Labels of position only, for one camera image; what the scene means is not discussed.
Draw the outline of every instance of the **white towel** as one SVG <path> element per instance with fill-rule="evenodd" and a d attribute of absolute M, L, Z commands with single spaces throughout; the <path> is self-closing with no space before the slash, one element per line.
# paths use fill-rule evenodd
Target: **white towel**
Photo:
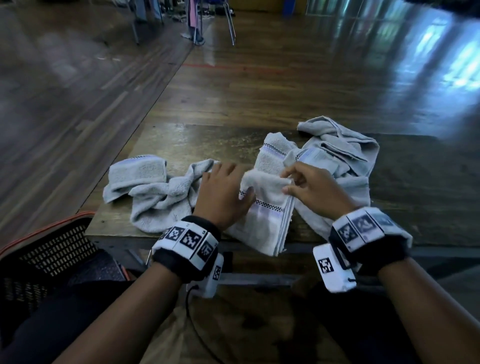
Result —
<path fill-rule="evenodd" d="M 294 198 L 284 195 L 281 190 L 291 183 L 289 178 L 255 169 L 246 172 L 240 183 L 240 197 L 245 195 L 248 187 L 253 187 L 256 201 L 247 215 L 226 233 L 269 256 L 284 251 Z"/>
<path fill-rule="evenodd" d="M 142 231 L 158 233 L 192 214 L 202 174 L 210 171 L 215 161 L 207 159 L 193 163 L 184 176 L 172 177 L 167 175 L 164 159 L 145 157 L 111 165 L 103 197 L 108 203 L 128 193 L 133 198 L 130 222 Z"/>
<path fill-rule="evenodd" d="M 269 133 L 260 148 L 255 168 L 279 175 L 296 161 L 328 170 L 359 206 L 370 205 L 368 176 L 378 155 L 378 143 L 321 116 L 300 122 L 299 131 L 313 134 L 302 149 L 281 133 Z M 332 220 L 320 217 L 295 199 L 299 215 L 317 234 L 327 239 Z"/>

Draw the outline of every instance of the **person's left hand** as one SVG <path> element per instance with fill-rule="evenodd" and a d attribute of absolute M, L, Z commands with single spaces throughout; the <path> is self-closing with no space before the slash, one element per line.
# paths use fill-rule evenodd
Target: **person's left hand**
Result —
<path fill-rule="evenodd" d="M 220 231 L 245 216 L 255 202 L 252 187 L 239 199 L 240 181 L 247 170 L 240 164 L 217 163 L 211 172 L 205 172 L 193 215 L 210 221 Z"/>

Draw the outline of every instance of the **tabletop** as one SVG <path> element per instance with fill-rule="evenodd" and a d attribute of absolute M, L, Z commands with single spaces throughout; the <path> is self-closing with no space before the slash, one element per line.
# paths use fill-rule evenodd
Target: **tabletop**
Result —
<path fill-rule="evenodd" d="M 130 156 L 161 156 L 171 175 L 182 175 L 191 163 L 207 158 L 253 165 L 270 132 L 282 132 L 299 147 L 311 137 L 296 130 L 144 122 Z M 466 164 L 434 137 L 368 135 L 380 144 L 370 176 L 372 205 L 408 230 L 415 246 L 478 247 L 480 198 L 476 177 Z M 146 234 L 130 223 L 131 206 L 129 196 L 103 204 L 85 234 L 92 240 L 108 239 L 111 247 L 132 240 L 139 247 L 150 247 L 158 235 Z M 286 248 L 292 242 L 322 241 L 294 211 Z"/>

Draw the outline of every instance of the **cable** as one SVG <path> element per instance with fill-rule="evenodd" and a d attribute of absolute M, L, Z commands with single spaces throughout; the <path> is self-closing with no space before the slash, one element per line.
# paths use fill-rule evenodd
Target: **cable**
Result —
<path fill-rule="evenodd" d="M 190 296 L 190 292 L 192 290 L 197 290 L 199 287 L 198 285 L 194 285 L 193 287 L 191 287 L 188 292 L 187 292 L 187 297 L 185 298 L 185 309 L 187 311 L 187 318 L 190 320 L 191 324 L 192 324 L 192 328 L 193 328 L 193 331 L 195 333 L 195 335 L 197 336 L 198 340 L 200 341 L 201 345 L 204 347 L 205 350 L 207 350 L 207 352 L 210 354 L 210 356 L 219 364 L 225 364 L 224 361 L 222 361 L 222 359 L 220 359 L 218 356 L 215 355 L 215 353 L 207 346 L 207 344 L 205 344 L 205 341 L 201 338 L 200 334 L 198 333 L 197 329 L 195 328 L 195 325 L 193 324 L 193 320 L 192 320 L 192 317 L 190 316 L 190 310 L 188 309 L 188 297 Z"/>

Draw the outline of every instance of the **folded towel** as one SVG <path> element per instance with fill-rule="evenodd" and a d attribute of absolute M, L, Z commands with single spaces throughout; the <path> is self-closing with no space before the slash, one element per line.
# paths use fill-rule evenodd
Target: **folded towel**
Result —
<path fill-rule="evenodd" d="M 323 168 L 359 206 L 369 206 L 368 176 L 375 165 L 378 143 L 324 116 L 300 122 L 298 130 L 314 137 L 300 149 L 281 133 L 269 133 L 260 148 L 255 168 L 274 175 L 296 161 Z M 327 239 L 332 220 L 316 215 L 297 199 L 294 205 L 313 231 Z"/>
<path fill-rule="evenodd" d="M 245 173 L 240 183 L 240 197 L 253 187 L 256 201 L 247 215 L 226 230 L 260 253 L 277 256 L 284 250 L 285 238 L 293 212 L 292 196 L 284 195 L 282 187 L 292 183 L 289 178 L 259 170 Z"/>
<path fill-rule="evenodd" d="M 207 159 L 193 163 L 184 176 L 172 177 L 166 173 L 164 159 L 148 156 L 147 160 L 145 157 L 134 157 L 111 165 L 109 184 L 103 191 L 103 197 L 108 203 L 128 193 L 133 198 L 130 222 L 142 231 L 157 233 L 192 214 L 202 174 L 210 171 L 215 161 Z"/>

